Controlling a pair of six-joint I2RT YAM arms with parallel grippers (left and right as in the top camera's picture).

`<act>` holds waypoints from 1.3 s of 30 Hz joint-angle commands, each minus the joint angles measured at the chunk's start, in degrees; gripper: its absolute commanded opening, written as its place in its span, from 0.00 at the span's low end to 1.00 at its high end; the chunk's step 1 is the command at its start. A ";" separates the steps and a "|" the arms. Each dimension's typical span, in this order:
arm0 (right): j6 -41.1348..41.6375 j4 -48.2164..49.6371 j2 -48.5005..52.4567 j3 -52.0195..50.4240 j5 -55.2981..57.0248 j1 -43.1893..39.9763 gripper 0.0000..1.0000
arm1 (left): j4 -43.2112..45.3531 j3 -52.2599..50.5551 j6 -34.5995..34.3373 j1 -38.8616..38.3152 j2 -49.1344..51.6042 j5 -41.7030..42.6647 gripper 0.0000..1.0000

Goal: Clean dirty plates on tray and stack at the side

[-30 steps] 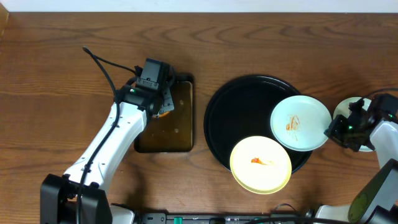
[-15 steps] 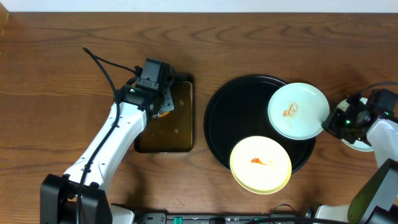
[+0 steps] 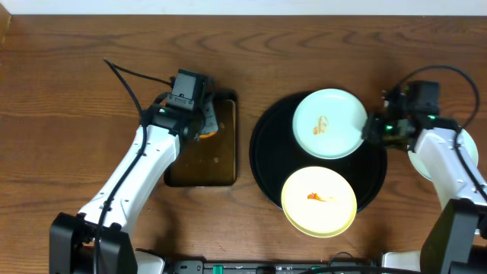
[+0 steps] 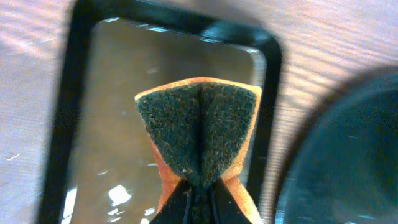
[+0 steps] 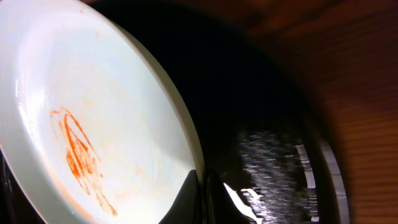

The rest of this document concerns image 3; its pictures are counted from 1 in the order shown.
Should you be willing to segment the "orange green sponge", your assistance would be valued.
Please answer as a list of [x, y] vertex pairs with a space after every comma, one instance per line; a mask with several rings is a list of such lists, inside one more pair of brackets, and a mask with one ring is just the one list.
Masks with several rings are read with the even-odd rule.
[[213, 131], [213, 132], [208, 132], [208, 133], [205, 133], [205, 134], [200, 134], [199, 135], [199, 138], [200, 139], [207, 139], [207, 138], [210, 138], [210, 137], [216, 135], [217, 132], [218, 132], [218, 130], [217, 131]]

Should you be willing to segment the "light blue plate top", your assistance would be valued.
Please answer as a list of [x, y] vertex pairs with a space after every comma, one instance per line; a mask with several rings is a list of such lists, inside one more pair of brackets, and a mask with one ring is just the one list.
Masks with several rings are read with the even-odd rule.
[[[476, 143], [474, 142], [472, 136], [463, 129], [460, 133], [461, 138], [463, 139], [462, 145], [467, 150], [468, 155], [474, 162], [476, 166], [479, 163], [479, 152], [476, 147]], [[431, 176], [426, 169], [426, 166], [421, 162], [419, 157], [412, 151], [408, 151], [409, 160], [412, 163], [412, 166], [427, 180], [431, 180]]]

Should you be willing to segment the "light blue plate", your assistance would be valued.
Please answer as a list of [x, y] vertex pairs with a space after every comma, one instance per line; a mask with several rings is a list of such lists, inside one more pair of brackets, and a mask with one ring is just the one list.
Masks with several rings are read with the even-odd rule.
[[[479, 152], [476, 147], [476, 143], [474, 142], [472, 136], [463, 129], [460, 133], [461, 138], [463, 139], [462, 145], [467, 150], [468, 155], [474, 162], [476, 166], [479, 163]], [[426, 166], [421, 162], [419, 157], [412, 151], [408, 151], [409, 160], [412, 163], [412, 166], [427, 180], [431, 180], [431, 176], [426, 169]]]
[[367, 118], [363, 103], [355, 95], [326, 88], [308, 94], [298, 104], [292, 117], [292, 132], [309, 155], [334, 160], [350, 155], [362, 145]]

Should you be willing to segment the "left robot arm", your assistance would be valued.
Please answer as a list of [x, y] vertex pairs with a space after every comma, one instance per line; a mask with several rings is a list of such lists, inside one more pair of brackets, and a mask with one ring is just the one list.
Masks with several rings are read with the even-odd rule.
[[49, 230], [51, 273], [162, 273], [165, 260], [132, 246], [138, 217], [181, 146], [208, 133], [215, 96], [207, 75], [179, 70], [171, 90], [147, 108], [108, 181], [76, 215], [59, 213]]

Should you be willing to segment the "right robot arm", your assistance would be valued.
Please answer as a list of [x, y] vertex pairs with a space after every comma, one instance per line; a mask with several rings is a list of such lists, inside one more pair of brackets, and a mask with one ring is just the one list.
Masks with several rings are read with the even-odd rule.
[[383, 264], [421, 273], [484, 273], [486, 181], [469, 156], [457, 122], [439, 113], [439, 84], [411, 81], [384, 95], [385, 109], [370, 113], [362, 138], [412, 152], [427, 170], [442, 212], [418, 252], [383, 256]]

